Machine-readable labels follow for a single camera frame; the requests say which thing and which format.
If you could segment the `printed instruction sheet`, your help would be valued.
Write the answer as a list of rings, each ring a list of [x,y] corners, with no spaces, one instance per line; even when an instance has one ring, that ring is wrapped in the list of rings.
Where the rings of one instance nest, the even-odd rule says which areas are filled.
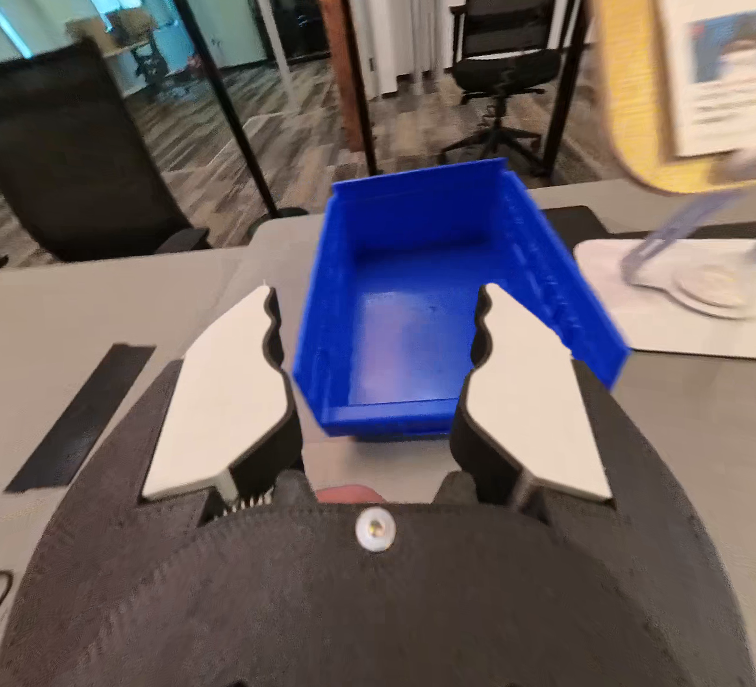
[[[656,0],[676,156],[754,146],[755,0]]]

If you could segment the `clear acrylic stand support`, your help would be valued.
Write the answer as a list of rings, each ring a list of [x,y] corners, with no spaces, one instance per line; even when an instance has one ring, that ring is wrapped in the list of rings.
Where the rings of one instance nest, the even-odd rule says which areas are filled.
[[[754,317],[754,247],[734,260],[681,265],[665,285],[643,283],[639,277],[648,262],[678,241],[687,239],[716,212],[731,206],[744,195],[745,189],[738,188],[694,196],[690,204],[622,258],[619,271],[623,282],[665,293],[677,304],[708,317],[724,320]]]

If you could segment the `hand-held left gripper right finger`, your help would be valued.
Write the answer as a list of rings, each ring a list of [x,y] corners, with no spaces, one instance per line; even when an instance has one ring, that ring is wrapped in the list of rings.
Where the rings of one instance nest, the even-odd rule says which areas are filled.
[[[477,502],[525,507],[544,488],[610,504],[572,352],[495,283],[479,289],[475,327],[450,452]]]

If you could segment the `wooden post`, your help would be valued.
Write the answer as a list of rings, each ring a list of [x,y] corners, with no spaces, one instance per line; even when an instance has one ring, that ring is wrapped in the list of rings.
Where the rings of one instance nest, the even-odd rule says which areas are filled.
[[[345,140],[352,152],[363,152],[364,141],[358,114],[357,79],[348,48],[345,5],[346,0],[319,0],[338,91]]]

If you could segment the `short black tape strip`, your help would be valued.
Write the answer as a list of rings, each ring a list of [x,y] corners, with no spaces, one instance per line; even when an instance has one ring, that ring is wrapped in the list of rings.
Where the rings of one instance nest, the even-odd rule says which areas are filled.
[[[70,485],[155,350],[113,344],[4,492]]]

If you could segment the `blue plastic bin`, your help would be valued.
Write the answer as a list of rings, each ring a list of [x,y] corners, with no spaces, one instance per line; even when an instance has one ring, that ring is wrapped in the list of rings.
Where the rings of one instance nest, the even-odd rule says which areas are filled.
[[[334,184],[293,362],[320,428],[361,439],[446,435],[486,283],[614,387],[630,350],[505,161]]]

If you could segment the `black metal post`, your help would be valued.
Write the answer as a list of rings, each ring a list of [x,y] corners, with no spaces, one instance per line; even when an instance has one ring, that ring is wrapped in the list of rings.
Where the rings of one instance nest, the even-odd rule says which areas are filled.
[[[345,136],[349,148],[364,154],[369,176],[378,175],[373,129],[362,75],[360,53],[354,27],[350,0],[334,0],[335,33],[338,45],[335,50],[336,74]]]
[[[192,11],[191,5],[188,0],[173,0],[173,2],[181,20],[184,22],[184,28],[194,45],[195,51],[200,58],[206,79],[213,88],[215,97],[219,102],[224,118],[230,127],[247,170],[250,172],[251,178],[260,194],[265,210],[267,211],[267,219],[278,219],[282,216],[281,212],[274,202],[269,186],[263,175],[263,171],[261,170],[255,153],[252,150],[241,120],[233,106],[232,98],[228,94],[224,85],[222,74],[212,57],[209,46],[204,39],[203,32],[196,20],[194,12]]]

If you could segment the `instruction sheet on wooden board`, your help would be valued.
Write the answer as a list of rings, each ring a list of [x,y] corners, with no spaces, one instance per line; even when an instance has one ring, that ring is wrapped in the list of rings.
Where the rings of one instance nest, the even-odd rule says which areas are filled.
[[[656,0],[591,0],[598,38],[602,121],[629,179],[664,195],[754,189],[724,155],[674,155]]]

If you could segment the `black mesh office chair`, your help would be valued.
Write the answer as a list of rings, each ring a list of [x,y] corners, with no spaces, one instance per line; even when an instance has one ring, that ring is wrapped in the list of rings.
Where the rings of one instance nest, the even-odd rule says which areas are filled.
[[[1,189],[21,227],[65,263],[211,248],[89,38],[2,63]]]

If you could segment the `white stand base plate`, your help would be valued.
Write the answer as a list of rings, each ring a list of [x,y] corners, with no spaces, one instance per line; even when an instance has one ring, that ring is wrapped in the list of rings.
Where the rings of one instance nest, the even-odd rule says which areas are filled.
[[[754,314],[719,317],[697,311],[677,285],[688,265],[742,257],[749,239],[686,239],[639,272],[640,285],[621,277],[621,259],[639,239],[591,239],[574,249],[576,263],[626,344],[635,352],[755,359]]]

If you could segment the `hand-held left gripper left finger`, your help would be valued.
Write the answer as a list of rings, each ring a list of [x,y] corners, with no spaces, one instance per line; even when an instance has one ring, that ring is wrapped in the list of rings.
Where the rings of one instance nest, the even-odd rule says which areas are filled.
[[[303,437],[283,370],[275,289],[260,285],[208,326],[182,358],[141,495],[211,489],[261,501],[302,466]]]

